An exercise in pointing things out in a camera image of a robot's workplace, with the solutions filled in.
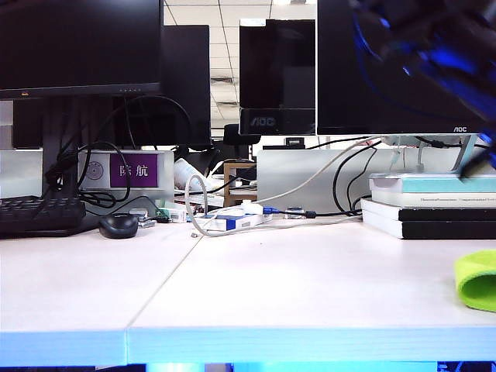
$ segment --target ceiling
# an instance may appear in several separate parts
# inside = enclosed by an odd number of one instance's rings
[[[165,4],[168,25],[210,25],[211,78],[232,79],[211,84],[213,129],[239,122],[239,20],[316,16],[316,5],[305,0],[165,0]]]

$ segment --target computer mouse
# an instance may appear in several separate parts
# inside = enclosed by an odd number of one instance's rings
[[[138,218],[128,213],[115,213],[100,219],[100,233],[109,239],[132,238],[138,231]]]

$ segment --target black monitor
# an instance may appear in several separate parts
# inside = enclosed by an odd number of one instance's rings
[[[315,21],[239,28],[240,133],[315,134]]]
[[[129,124],[136,145],[188,145],[209,148],[210,51],[208,26],[165,26],[163,28],[162,88],[160,94],[180,104],[191,118],[160,99],[129,104]],[[115,99],[115,107],[124,98]],[[126,112],[115,119],[115,142],[129,146]]]
[[[319,134],[480,131],[478,116],[421,74],[407,74],[403,60],[379,64],[360,52],[349,0],[320,1],[318,18]],[[380,26],[360,28],[372,50],[386,36]]]
[[[0,5],[0,99],[160,90],[162,0]]]

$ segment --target purple sign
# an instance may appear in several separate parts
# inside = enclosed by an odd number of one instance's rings
[[[158,188],[158,155],[155,153],[125,153],[132,188]],[[126,169],[117,153],[110,154],[110,187],[126,187]]]

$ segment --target aoc logo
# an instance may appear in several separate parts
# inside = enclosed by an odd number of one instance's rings
[[[261,128],[272,128],[276,126],[276,119],[272,117],[254,118],[251,121],[250,126],[261,127]]]

